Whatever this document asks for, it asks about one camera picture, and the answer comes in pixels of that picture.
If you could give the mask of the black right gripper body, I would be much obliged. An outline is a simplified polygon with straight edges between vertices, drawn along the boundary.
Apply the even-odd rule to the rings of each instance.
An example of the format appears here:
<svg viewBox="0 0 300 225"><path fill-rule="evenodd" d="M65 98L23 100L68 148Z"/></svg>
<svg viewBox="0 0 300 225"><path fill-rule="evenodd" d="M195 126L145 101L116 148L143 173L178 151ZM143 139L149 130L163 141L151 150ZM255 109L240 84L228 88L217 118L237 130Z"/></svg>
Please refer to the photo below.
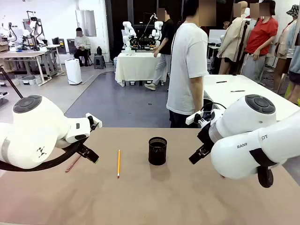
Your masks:
<svg viewBox="0 0 300 225"><path fill-rule="evenodd" d="M216 124L209 122L205 125L198 134L199 140L203 143L205 150L211 150L217 142Z"/></svg>

